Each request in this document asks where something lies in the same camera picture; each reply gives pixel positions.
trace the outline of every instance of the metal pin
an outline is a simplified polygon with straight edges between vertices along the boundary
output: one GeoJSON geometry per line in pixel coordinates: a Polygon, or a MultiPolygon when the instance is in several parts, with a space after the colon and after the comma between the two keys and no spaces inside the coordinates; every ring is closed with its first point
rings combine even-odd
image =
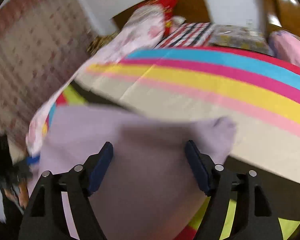
{"type": "Polygon", "coordinates": [[[216,166],[214,166],[214,168],[215,168],[217,171],[223,171],[223,170],[224,170],[224,167],[223,167],[221,164],[217,164],[216,166]]]}
{"type": "Polygon", "coordinates": [[[79,165],[77,165],[77,166],[74,167],[74,170],[75,171],[82,171],[83,170],[83,166],[79,164],[79,165]]]}
{"type": "Polygon", "coordinates": [[[44,171],[42,173],[42,177],[48,177],[50,175],[50,171],[44,171]]]}
{"type": "Polygon", "coordinates": [[[249,171],[249,175],[255,177],[257,173],[254,170],[249,171]]]}

